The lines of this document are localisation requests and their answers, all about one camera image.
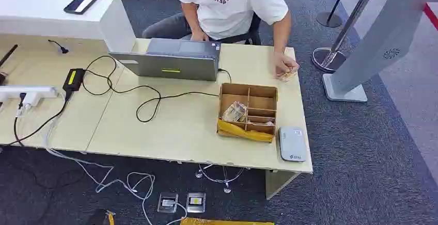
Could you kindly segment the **person's left hand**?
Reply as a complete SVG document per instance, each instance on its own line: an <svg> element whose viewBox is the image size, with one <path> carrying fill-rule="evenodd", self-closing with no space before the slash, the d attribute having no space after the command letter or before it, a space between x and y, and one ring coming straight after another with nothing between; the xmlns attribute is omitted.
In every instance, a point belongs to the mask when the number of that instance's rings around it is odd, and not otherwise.
<svg viewBox="0 0 438 225"><path fill-rule="evenodd" d="M275 75L280 79L287 78L296 73L300 67L294 59L284 53L274 52L272 59L275 66Z"/></svg>

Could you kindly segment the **person's right hand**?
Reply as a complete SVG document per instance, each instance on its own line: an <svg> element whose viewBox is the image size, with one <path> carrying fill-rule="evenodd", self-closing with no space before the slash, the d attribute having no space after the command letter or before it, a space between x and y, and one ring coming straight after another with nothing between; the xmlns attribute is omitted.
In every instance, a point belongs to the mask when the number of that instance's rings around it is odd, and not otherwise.
<svg viewBox="0 0 438 225"><path fill-rule="evenodd" d="M209 41L209 37L202 30L192 31L191 38L192 41Z"/></svg>

